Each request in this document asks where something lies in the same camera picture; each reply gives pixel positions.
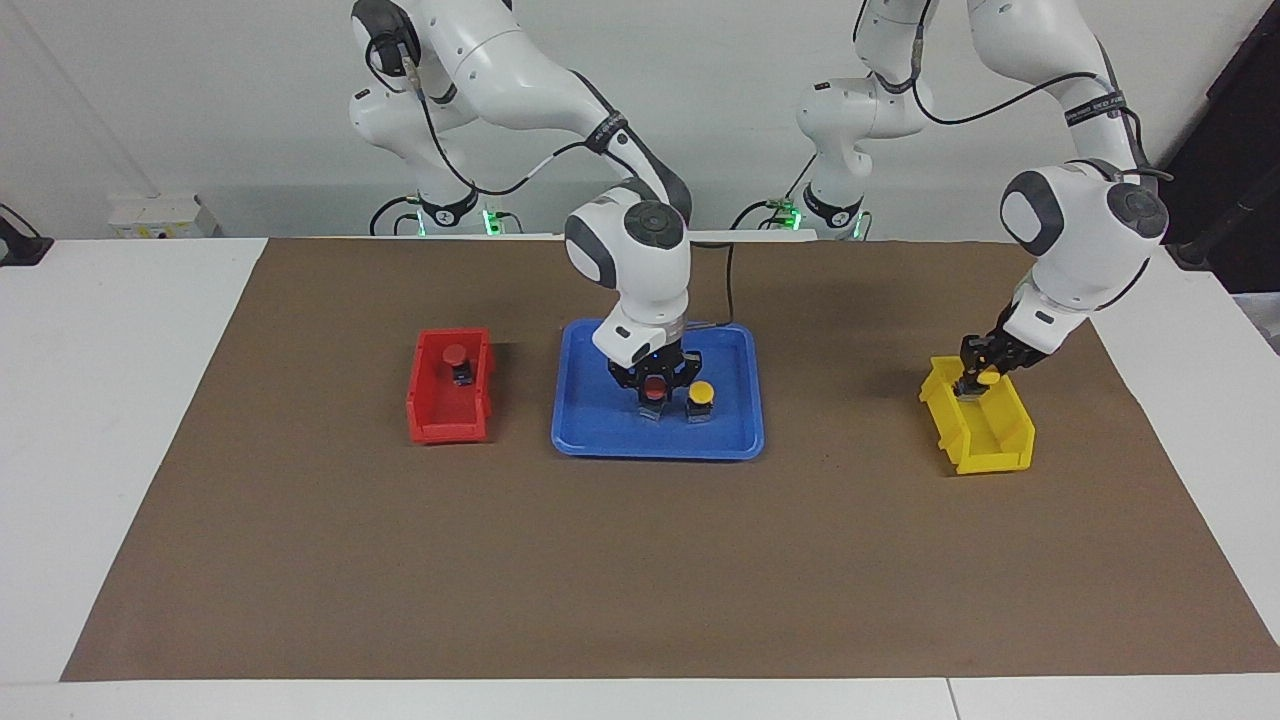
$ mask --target white wall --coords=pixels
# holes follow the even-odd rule
[[[1151,155],[1192,122],[1268,3],[1080,0],[1142,113]],[[408,192],[411,179],[347,124],[348,95],[369,82],[349,8],[0,0],[0,199],[55,236],[104,236],[108,195],[134,192],[115,169],[132,159],[159,190],[198,192],[229,234],[362,233],[370,211]],[[785,191],[812,152],[792,119],[801,88],[859,74],[849,41],[855,0],[516,0],[516,10],[544,51],[588,74],[689,181],[699,228],[723,227],[746,202]],[[69,83],[32,61],[41,47]],[[1021,90],[978,61],[959,0],[940,8],[925,77],[936,111],[950,117]],[[77,94],[88,119],[72,108]],[[91,127],[93,117],[105,126]],[[120,154],[104,151],[104,131]],[[479,123],[457,137],[468,169],[490,184],[566,140]],[[1001,237],[995,211],[1006,182],[1071,156],[1047,96],[869,147],[878,237]],[[564,158],[506,208],[530,231],[556,229],[611,177],[589,154]]]

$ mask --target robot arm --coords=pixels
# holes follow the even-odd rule
[[[366,137],[422,168],[420,186],[440,184],[449,197],[479,190],[442,158],[424,109],[436,132],[474,118],[509,129],[563,129],[609,161],[621,182],[576,210],[564,232],[573,266],[621,296],[593,340],[627,387],[646,373],[691,382],[682,374],[687,368],[669,360],[684,359],[692,201],[626,118],[586,78],[539,51],[503,0],[419,0],[406,8],[360,0],[353,17],[366,60],[388,86],[379,113],[396,118]],[[420,105],[416,123],[402,108],[406,96]],[[355,110],[352,117],[360,119]],[[361,132],[370,124],[364,119]],[[659,365],[659,357],[668,361]]]
[[[969,0],[974,45],[997,73],[1047,91],[1062,106],[1079,160],[1019,174],[1001,202],[1001,222],[1036,258],[996,328],[961,342],[961,397],[1032,366],[1061,347],[1096,310],[1142,277],[1169,227],[1169,211],[1144,173],[1111,63],[1074,0],[1001,4]]]
[[[855,35],[872,74],[820,83],[801,101],[800,127],[819,158],[804,197],[828,236],[841,237],[860,209],[870,159],[856,143],[923,127],[922,105],[932,96],[919,70],[933,1],[872,4]],[[1059,100],[1080,160],[1028,170],[1009,184],[1001,220],[1037,260],[996,328],[964,340],[961,397],[1056,352],[1089,314],[1137,282],[1169,222],[1155,181],[1138,170],[1147,159],[1124,95],[1075,1],[969,0],[969,18],[987,67]]]

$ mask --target red cap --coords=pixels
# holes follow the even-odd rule
[[[461,368],[467,363],[467,348],[461,345],[451,345],[444,348],[444,364],[451,368]]]
[[[667,397],[667,380],[658,375],[649,375],[644,379],[644,396],[657,402]]]

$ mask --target yellow button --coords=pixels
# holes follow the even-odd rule
[[[689,386],[689,400],[692,400],[695,405],[710,405],[716,401],[716,388],[712,387],[712,383],[698,380]]]

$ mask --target blue tray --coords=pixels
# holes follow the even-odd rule
[[[707,423],[685,420],[685,389],[657,423],[640,416],[635,391],[622,389],[591,343],[600,320],[564,328],[552,442],[564,455],[648,460],[751,460],[764,450],[755,340],[741,325],[694,331],[685,350],[703,354],[699,379],[716,386]]]

